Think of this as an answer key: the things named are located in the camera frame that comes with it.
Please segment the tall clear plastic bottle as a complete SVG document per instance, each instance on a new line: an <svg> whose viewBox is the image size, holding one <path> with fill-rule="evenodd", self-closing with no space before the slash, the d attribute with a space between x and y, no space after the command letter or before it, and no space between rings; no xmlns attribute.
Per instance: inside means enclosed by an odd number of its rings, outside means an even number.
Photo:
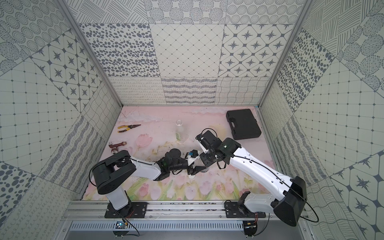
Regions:
<svg viewBox="0 0 384 240"><path fill-rule="evenodd" d="M186 134L185 134L182 120L176 121L176 138L181 143L184 143L186 141Z"/></svg>

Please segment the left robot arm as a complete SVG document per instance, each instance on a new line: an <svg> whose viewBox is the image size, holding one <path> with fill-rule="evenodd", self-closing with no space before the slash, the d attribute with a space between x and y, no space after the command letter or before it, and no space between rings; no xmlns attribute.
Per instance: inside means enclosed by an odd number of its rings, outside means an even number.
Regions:
<svg viewBox="0 0 384 240"><path fill-rule="evenodd" d="M129 177L162 181L171 173L183 170L194 176L207 168L194 166L194 161L199 157L197 150L188 152L182 158L180 150L171 149L160 160L152 163L138 160L123 150L95 164L89 174L94 180L90 182L96 186L99 195L107 197L115 211L120 211L130 205L130 199L122 187Z"/></svg>

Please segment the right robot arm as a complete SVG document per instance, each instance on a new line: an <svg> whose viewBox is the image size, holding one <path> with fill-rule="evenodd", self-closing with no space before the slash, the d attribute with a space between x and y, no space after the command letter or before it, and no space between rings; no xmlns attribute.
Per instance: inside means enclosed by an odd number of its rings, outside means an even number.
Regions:
<svg viewBox="0 0 384 240"><path fill-rule="evenodd" d="M272 195L264 202L255 194L241 197L240 205L250 212L273 213L285 224L297 226L307 203L307 186L304 179L284 175L252 156L242 145L231 138L221 141L206 130L196 136L203 153L200 158L205 166L223 161L225 165L246 173L263 185Z"/></svg>

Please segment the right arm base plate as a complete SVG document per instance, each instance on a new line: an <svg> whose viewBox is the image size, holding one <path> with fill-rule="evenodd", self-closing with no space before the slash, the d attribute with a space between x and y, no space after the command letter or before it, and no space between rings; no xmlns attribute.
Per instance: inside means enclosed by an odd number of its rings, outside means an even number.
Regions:
<svg viewBox="0 0 384 240"><path fill-rule="evenodd" d="M224 209L226 212L226 218L266 218L267 215L264 212L253 213L249 211L244 205L239 205L237 202L225 201Z"/></svg>

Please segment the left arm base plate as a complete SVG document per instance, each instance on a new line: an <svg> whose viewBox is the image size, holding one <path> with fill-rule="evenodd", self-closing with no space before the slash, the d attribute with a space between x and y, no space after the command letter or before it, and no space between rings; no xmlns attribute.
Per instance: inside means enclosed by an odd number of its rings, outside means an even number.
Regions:
<svg viewBox="0 0 384 240"><path fill-rule="evenodd" d="M145 218L145 214L148 207L147 202L129 202L127 206L120 210L115 210L112 203L109 203L105 213L105 219L116 218Z"/></svg>

